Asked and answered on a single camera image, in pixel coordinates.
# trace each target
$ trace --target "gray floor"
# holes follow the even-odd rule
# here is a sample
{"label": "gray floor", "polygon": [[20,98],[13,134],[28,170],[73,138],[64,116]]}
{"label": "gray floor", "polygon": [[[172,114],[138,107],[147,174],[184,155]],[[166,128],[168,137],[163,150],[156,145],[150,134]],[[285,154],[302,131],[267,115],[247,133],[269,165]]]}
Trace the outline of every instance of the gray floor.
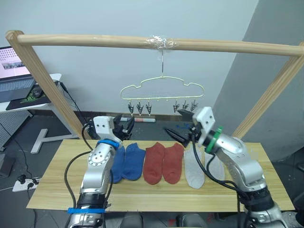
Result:
{"label": "gray floor", "polygon": [[[171,140],[164,132],[163,127],[170,127],[186,134],[186,123],[158,121],[157,123],[136,123],[133,130],[133,140]],[[61,141],[44,143],[38,154],[30,154],[30,150],[36,137],[43,128],[48,128],[47,136],[67,134],[67,129],[56,117],[34,116],[26,121],[21,129],[15,134],[15,139],[21,144],[27,154],[29,170],[34,177],[42,176],[48,164],[53,158]],[[19,147],[10,141],[5,152],[10,157],[16,158],[12,172],[8,178],[0,179],[0,190],[14,185],[16,178],[25,173],[24,158]],[[304,151],[298,151],[284,161],[274,163],[290,198],[293,200],[304,191],[303,172],[295,168],[297,162],[304,162]],[[12,192],[11,190],[0,191],[0,227],[6,228],[31,228],[33,227],[34,213],[26,209],[28,196],[26,191]],[[37,228],[64,227],[67,219],[65,211],[37,210]],[[143,213],[145,227],[174,227],[178,213]],[[107,216],[107,228],[118,228],[123,213],[109,213]],[[204,213],[204,218],[214,220],[213,214]]]}

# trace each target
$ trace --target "clear tape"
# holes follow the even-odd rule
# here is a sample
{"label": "clear tape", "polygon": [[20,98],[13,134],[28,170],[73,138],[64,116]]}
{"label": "clear tape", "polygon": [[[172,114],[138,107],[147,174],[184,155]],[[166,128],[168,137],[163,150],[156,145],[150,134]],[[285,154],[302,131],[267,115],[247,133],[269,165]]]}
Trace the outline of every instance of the clear tape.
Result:
{"label": "clear tape", "polygon": [[170,50],[178,46],[172,38],[162,38],[160,36],[152,36],[146,40],[149,48],[157,50]]}

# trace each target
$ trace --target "wooden frame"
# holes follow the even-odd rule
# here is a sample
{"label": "wooden frame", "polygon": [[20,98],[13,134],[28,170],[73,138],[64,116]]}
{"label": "wooden frame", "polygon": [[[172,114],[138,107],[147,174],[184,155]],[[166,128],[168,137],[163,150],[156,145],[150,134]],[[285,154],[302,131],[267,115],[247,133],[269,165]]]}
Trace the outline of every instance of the wooden frame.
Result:
{"label": "wooden frame", "polygon": [[[110,48],[145,48],[157,46],[145,37],[106,36],[106,35],[24,35],[22,31],[8,31],[6,39],[14,48],[24,65],[43,89],[53,105],[65,118],[71,128],[81,137],[82,124],[69,107],[68,103],[54,85],[39,57],[33,49],[38,46],[91,46]],[[277,99],[304,64],[304,42],[299,46],[267,44],[243,41],[215,41],[200,39],[166,39],[171,50],[217,51],[255,53],[290,56],[279,74],[263,93],[233,136],[242,138],[256,123],[267,108]]]}

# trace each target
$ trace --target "laptop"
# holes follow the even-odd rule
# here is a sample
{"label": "laptop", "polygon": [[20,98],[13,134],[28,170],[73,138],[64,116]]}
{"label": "laptop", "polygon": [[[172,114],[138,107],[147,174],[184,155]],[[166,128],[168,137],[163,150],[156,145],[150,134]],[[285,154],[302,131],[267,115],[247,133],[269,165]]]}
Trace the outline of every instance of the laptop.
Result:
{"label": "laptop", "polygon": [[0,103],[27,97],[35,80],[12,47],[0,47]]}

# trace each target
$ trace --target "green ring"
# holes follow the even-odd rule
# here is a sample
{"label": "green ring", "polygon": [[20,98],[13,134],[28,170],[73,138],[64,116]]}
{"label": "green ring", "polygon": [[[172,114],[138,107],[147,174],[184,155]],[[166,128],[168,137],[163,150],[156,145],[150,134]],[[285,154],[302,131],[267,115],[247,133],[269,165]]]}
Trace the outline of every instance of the green ring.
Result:
{"label": "green ring", "polygon": [[223,127],[220,126],[214,133],[213,138],[211,139],[211,142],[209,143],[209,145],[206,148],[206,153],[211,153],[215,143],[217,142],[217,140],[219,139],[220,134],[222,133]]}

